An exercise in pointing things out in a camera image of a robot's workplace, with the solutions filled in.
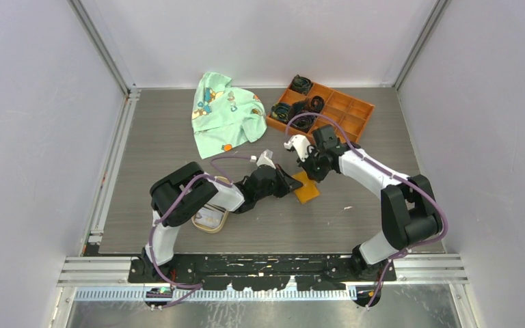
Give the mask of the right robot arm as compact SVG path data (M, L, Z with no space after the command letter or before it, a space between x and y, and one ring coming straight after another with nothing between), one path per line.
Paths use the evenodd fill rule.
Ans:
M352 271L358 279L370 280L384 261L443 232L446 225L428 178L386 167L358 145L342 141L331 125L314 130L312 138L294 135L284 144L297 153L298 166L309 179L320 182L336 172L361 184L380 203L380 231L352 251Z

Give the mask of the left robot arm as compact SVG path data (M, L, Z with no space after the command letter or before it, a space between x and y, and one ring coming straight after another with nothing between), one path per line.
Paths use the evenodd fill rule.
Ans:
M170 277L178 231L206 205L242 214L266 197L282 198L303 185L276 164L258 164L238 182L207 174L196 162L160 179L150 188L153 219L144 247L147 276L156 282Z

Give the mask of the orange leather card holder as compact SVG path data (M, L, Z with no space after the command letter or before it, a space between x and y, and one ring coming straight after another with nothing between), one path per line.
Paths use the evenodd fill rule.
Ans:
M317 188L316 182L309 179L305 171L294 174L293 178L302 183L302 187L294 190L294 194L300 204L306 204L310 200L320 196L320 191Z

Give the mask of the beige oval card tray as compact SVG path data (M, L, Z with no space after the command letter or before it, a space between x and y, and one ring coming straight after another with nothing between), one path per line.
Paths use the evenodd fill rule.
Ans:
M192 224L199 230L215 234L224 226L229 211L218 206L205 204L192 218Z

